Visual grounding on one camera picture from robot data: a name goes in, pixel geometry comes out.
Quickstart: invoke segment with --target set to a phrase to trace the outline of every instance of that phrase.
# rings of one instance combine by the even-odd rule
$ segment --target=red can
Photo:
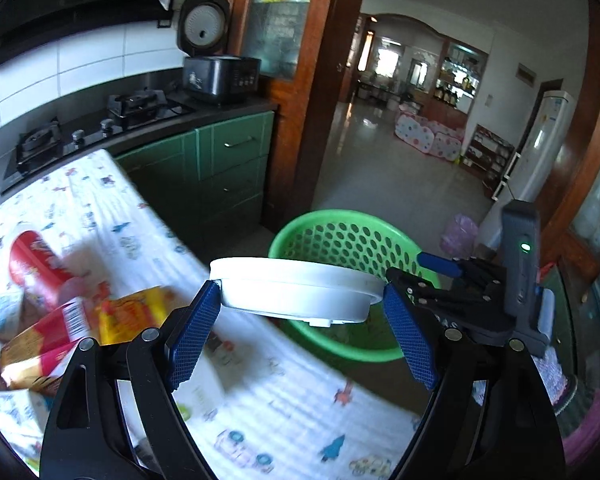
[[[13,241],[9,274],[14,283],[37,297],[49,312],[85,295],[84,280],[74,276],[35,231],[26,230]]]

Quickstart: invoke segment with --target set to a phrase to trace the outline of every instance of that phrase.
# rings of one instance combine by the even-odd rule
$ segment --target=barcode
[[[89,335],[89,325],[82,309],[82,301],[74,300],[62,309],[64,325],[69,341],[77,341]]]

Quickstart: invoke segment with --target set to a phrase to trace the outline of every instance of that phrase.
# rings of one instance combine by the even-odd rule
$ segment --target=gas stove
[[[96,123],[85,120],[85,124],[81,125],[84,129],[63,127],[54,118],[20,135],[11,152],[0,193],[4,194],[43,168],[87,146],[193,111],[187,105],[168,99],[162,90],[145,89],[133,94],[109,96],[107,109],[100,115],[101,118]]]

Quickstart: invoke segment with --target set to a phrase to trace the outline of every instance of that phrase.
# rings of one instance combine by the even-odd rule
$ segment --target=green cabinet
[[[273,127],[264,112],[196,128],[116,158],[136,189],[192,250],[253,228]]]

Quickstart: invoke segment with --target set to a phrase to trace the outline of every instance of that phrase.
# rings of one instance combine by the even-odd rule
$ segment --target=white wall tile
[[[125,54],[176,48],[175,28],[157,28],[155,22],[127,23]]]
[[[0,101],[56,74],[58,74],[57,42],[47,43],[25,52],[0,65]]]
[[[183,58],[183,51],[177,48],[130,54],[125,56],[125,76],[177,68],[182,66]]]
[[[122,56],[91,63],[62,72],[60,78],[60,95],[67,95],[89,86],[94,86],[105,81],[120,79],[122,73]]]
[[[55,75],[0,101],[0,124],[9,123],[58,97],[58,75]]]
[[[62,38],[59,42],[59,71],[87,65],[123,54],[125,25],[103,27]]]

